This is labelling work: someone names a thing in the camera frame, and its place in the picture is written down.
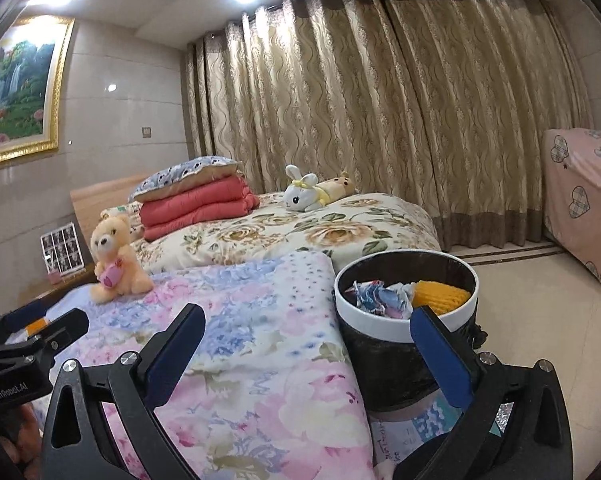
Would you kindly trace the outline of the left hand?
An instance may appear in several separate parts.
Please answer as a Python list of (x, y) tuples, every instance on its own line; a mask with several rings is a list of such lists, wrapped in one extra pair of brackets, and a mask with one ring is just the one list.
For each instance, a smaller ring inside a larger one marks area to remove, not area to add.
[(31, 403), (11, 408), (0, 416), (0, 443), (25, 479), (40, 478), (42, 437)]

